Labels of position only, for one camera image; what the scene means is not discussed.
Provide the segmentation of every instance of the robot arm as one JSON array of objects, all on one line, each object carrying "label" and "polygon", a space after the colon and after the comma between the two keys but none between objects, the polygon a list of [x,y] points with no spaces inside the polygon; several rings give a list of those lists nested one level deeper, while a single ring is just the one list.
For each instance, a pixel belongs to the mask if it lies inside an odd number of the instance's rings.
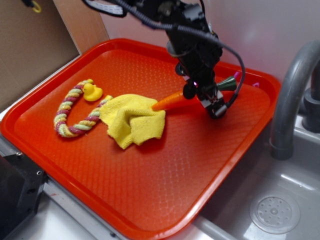
[{"label": "robot arm", "polygon": [[167,50],[179,63],[175,70],[187,76],[183,95],[192,99],[197,95],[209,115],[216,119],[222,117],[234,102],[225,103],[223,95],[215,82],[214,67],[223,53],[223,44],[209,29],[203,9],[198,4],[187,4],[180,0],[108,0],[115,5],[101,4],[83,0],[89,7],[115,17],[125,17],[127,11],[139,18],[150,28],[161,28],[169,38]]}]

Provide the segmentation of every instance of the yellow towel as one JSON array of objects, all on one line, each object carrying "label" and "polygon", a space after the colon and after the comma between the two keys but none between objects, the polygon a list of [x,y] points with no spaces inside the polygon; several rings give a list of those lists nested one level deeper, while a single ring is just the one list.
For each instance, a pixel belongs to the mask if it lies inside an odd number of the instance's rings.
[{"label": "yellow towel", "polygon": [[108,125],[107,133],[126,149],[131,143],[141,145],[148,139],[160,139],[165,127],[164,110],[153,111],[157,100],[125,94],[109,100],[100,109],[100,119]]}]

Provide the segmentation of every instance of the sink drain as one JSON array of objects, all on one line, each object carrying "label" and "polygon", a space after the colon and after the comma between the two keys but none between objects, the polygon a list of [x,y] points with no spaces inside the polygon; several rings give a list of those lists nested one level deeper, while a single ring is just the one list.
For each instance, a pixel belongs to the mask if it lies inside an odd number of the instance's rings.
[{"label": "sink drain", "polygon": [[268,191],[252,200],[250,217],[258,228],[267,233],[285,234],[298,225],[300,209],[291,196]]}]

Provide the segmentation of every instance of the braided rope toy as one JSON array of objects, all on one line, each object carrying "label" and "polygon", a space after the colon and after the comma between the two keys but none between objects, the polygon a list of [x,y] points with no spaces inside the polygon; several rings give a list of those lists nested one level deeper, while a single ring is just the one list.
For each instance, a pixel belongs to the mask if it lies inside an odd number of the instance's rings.
[{"label": "braided rope toy", "polygon": [[81,94],[84,92],[82,91],[82,87],[86,84],[90,83],[93,84],[91,79],[84,80],[79,82],[76,86],[74,86],[68,94],[64,97],[63,102],[60,104],[59,109],[55,115],[53,120],[55,131],[57,131],[60,136],[65,138],[74,138],[79,135],[85,134],[89,131],[96,123],[100,120],[100,108],[113,97],[107,95],[105,99],[103,99],[99,105],[92,110],[92,112],[78,124],[73,126],[67,126],[67,116],[71,111],[71,106],[74,104],[75,101],[78,100]]}]

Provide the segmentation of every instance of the tray rim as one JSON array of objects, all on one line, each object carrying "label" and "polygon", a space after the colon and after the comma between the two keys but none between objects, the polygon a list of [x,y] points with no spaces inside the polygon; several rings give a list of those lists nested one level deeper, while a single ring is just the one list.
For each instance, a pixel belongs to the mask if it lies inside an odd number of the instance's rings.
[{"label": "tray rim", "polygon": [[[108,223],[111,224],[115,229],[120,231],[124,236],[139,240],[156,240],[167,238],[184,229],[197,216],[199,211],[209,200],[210,196],[214,194],[215,190],[228,176],[231,170],[236,166],[236,164],[244,155],[246,150],[253,144],[254,140],[258,137],[260,132],[269,123],[275,110],[276,100],[280,91],[281,84],[276,78],[267,73],[246,68],[246,74],[248,76],[258,76],[262,79],[267,80],[264,82],[260,82],[260,88],[264,92],[268,90],[268,92],[266,93],[270,98],[269,109],[264,113],[264,115],[261,117],[258,123],[248,133],[244,141],[238,146],[238,148],[236,148],[231,157],[226,161],[224,167],[222,167],[222,169],[215,176],[215,178],[212,179],[212,181],[206,186],[202,194],[197,198],[196,204],[192,205],[192,207],[181,218],[179,222],[177,222],[173,226],[162,229],[161,231],[139,231],[137,230],[138,228],[132,222],[125,219],[124,217],[121,217],[119,213],[117,213],[111,207],[109,209],[101,208],[101,205],[106,205],[105,202],[99,200],[98,197],[96,197],[93,200],[92,196],[90,195],[90,191],[87,191],[86,187],[82,189],[77,187],[74,184],[78,182],[76,179],[74,179],[72,176],[68,174],[64,174],[65,172],[63,170],[57,170],[55,167],[52,167],[51,164],[43,160],[46,159],[46,157],[43,154],[36,151],[32,151],[26,141],[14,134],[14,120],[17,120],[22,113],[28,111],[28,109],[31,108],[35,103],[37,103],[39,100],[45,97],[49,92],[51,92],[53,87],[56,88],[59,84],[63,83],[63,79],[70,78],[81,68],[81,66],[83,66],[83,63],[88,64],[102,53],[116,49],[134,52],[140,55],[156,58],[158,60],[163,60],[166,62],[177,63],[177,60],[174,58],[170,58],[167,50],[163,47],[154,46],[151,44],[124,38],[112,39],[102,42],[85,52],[82,56],[80,56],[76,61],[72,62],[66,68],[57,72],[51,79],[46,81],[44,84],[39,86],[39,88],[31,92],[25,98],[21,99],[16,105],[14,105],[3,117],[2,122],[0,124],[0,131],[5,138],[7,138],[18,149],[22,150],[27,156],[32,157],[35,160],[42,159],[41,167],[46,170],[50,170],[49,175],[55,176],[55,178],[53,179],[59,179],[59,184],[64,186],[68,191],[70,191],[73,195],[79,198],[84,204],[89,206],[104,220],[107,216]],[[232,69],[233,71],[241,70],[239,66],[225,62],[219,62],[214,70],[216,71],[217,75],[219,75],[220,71],[226,69]],[[254,82],[245,81],[245,84],[253,85]]]}]

